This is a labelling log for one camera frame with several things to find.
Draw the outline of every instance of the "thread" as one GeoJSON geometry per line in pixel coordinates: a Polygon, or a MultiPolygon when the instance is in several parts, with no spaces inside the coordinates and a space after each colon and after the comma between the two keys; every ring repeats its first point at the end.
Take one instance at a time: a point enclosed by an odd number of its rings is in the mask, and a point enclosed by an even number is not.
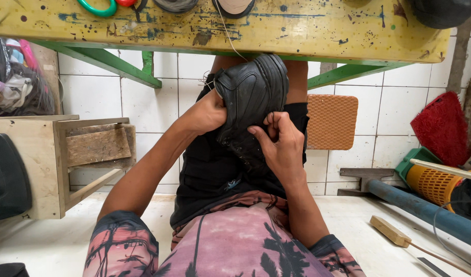
{"type": "Polygon", "coordinates": [[[220,18],[222,19],[222,24],[224,24],[225,33],[227,34],[227,38],[229,39],[229,42],[231,43],[232,49],[233,49],[242,59],[244,59],[244,60],[248,63],[249,61],[246,60],[246,58],[243,57],[241,54],[239,54],[239,52],[237,52],[237,50],[234,48],[234,46],[233,46],[233,44],[232,44],[231,37],[229,36],[229,31],[227,31],[227,27],[225,26],[224,17],[222,16],[222,14],[221,14],[221,12],[220,12],[220,7],[218,6],[218,1],[215,1],[215,4],[217,4],[217,10],[218,10],[218,13],[220,14],[220,18]]]}
{"type": "Polygon", "coordinates": [[[247,9],[252,0],[218,0],[220,6],[231,14],[240,14],[247,9]]]}

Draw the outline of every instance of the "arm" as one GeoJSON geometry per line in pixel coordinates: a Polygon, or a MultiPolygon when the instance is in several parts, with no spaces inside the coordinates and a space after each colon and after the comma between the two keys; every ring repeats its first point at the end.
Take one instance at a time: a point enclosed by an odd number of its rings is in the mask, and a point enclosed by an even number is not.
{"type": "Polygon", "coordinates": [[[146,155],[109,192],[97,219],[113,211],[141,216],[155,189],[179,155],[198,135],[225,123],[227,109],[212,90],[179,117],[146,155]]]}
{"type": "Polygon", "coordinates": [[[272,112],[264,123],[268,125],[269,136],[257,126],[250,126],[248,131],[260,142],[269,168],[285,189],[292,235],[310,248],[330,232],[307,187],[302,166],[304,135],[286,112],[272,112]]]}

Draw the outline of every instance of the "hand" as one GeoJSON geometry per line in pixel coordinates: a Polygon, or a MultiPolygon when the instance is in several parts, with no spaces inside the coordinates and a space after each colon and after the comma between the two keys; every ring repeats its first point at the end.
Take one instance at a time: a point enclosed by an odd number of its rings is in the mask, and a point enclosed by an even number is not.
{"type": "Polygon", "coordinates": [[[215,89],[203,96],[179,119],[184,128],[203,135],[222,126],[227,121],[227,108],[215,89]]]}
{"type": "Polygon", "coordinates": [[[249,126],[247,130],[260,142],[268,167],[284,187],[306,184],[302,166],[304,134],[295,127],[287,112],[271,112],[263,123],[268,125],[269,136],[258,126],[249,126]]]}

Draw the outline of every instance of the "red mat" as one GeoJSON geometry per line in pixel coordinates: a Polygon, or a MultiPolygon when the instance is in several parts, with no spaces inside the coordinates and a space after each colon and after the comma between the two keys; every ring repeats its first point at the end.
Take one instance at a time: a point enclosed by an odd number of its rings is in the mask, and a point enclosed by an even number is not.
{"type": "Polygon", "coordinates": [[[471,155],[468,125],[458,95],[449,91],[428,104],[410,123],[422,146],[451,167],[463,165],[471,155]]]}

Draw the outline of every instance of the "metal stand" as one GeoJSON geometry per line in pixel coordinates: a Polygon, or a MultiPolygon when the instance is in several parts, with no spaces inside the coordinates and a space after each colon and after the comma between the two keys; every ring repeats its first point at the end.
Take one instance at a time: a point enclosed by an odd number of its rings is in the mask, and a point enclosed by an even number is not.
{"type": "Polygon", "coordinates": [[[359,177],[360,189],[338,189],[338,196],[369,196],[368,182],[392,176],[394,169],[342,168],[340,176],[359,177]]]}

